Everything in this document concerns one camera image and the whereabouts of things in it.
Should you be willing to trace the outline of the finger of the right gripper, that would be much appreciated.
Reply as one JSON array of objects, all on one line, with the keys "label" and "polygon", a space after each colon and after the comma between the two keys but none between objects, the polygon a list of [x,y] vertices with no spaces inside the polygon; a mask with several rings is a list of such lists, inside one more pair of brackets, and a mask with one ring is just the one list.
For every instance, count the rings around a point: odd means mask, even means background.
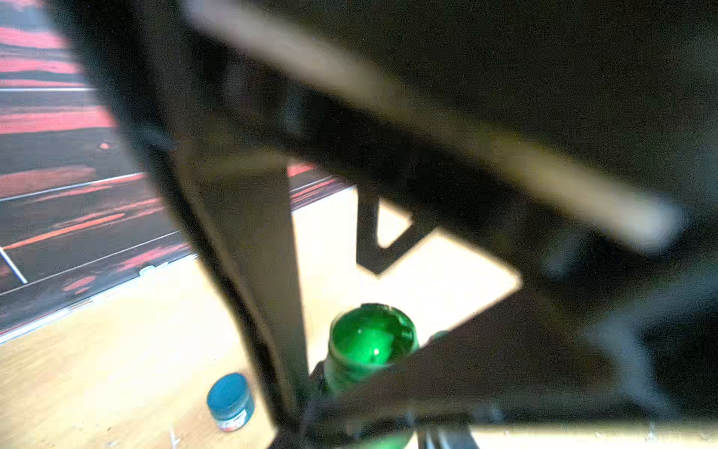
[{"label": "finger of the right gripper", "polygon": [[257,142],[145,144],[139,159],[234,317],[273,420],[310,396],[287,159]]},{"label": "finger of the right gripper", "polygon": [[602,292],[525,288],[335,398],[310,432],[602,419],[617,408],[613,360],[585,336],[613,305]]}]

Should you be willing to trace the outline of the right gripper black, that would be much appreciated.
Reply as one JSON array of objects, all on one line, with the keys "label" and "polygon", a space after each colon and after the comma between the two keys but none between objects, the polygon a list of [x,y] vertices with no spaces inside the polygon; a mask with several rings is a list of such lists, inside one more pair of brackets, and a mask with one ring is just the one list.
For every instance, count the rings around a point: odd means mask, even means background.
[{"label": "right gripper black", "polygon": [[267,144],[440,226],[525,288],[602,292],[617,408],[717,417],[714,1],[53,1],[139,159]]}]

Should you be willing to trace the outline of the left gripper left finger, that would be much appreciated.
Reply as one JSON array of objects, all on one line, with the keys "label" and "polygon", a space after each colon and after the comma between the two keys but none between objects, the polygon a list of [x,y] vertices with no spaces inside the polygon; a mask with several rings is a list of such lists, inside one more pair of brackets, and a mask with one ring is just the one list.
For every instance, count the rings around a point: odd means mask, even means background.
[{"label": "left gripper left finger", "polygon": [[269,449],[305,449],[306,438],[299,428],[279,428]]}]

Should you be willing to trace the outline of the green paint jar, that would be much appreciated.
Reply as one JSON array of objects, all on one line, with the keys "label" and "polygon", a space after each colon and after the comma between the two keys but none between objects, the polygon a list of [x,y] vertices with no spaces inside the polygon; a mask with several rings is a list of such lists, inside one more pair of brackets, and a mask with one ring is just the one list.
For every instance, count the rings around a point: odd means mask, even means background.
[{"label": "green paint jar", "polygon": [[345,393],[418,348],[413,321],[397,308],[365,303],[344,312],[329,330],[323,389],[331,396]]}]

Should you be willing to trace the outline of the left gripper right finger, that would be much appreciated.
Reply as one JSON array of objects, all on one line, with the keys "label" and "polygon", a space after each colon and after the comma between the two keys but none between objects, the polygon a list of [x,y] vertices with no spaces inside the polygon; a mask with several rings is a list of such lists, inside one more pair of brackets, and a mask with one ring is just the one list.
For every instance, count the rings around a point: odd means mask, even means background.
[{"label": "left gripper right finger", "polygon": [[432,427],[419,430],[419,449],[479,449],[469,426]]}]

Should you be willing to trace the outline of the blue paint jar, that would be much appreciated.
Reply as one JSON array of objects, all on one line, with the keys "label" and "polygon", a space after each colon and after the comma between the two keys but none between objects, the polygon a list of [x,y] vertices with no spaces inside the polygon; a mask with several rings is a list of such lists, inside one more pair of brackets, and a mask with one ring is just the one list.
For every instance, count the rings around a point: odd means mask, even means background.
[{"label": "blue paint jar", "polygon": [[244,427],[254,415],[254,396],[241,373],[226,374],[209,389],[207,406],[219,430],[232,432]]}]

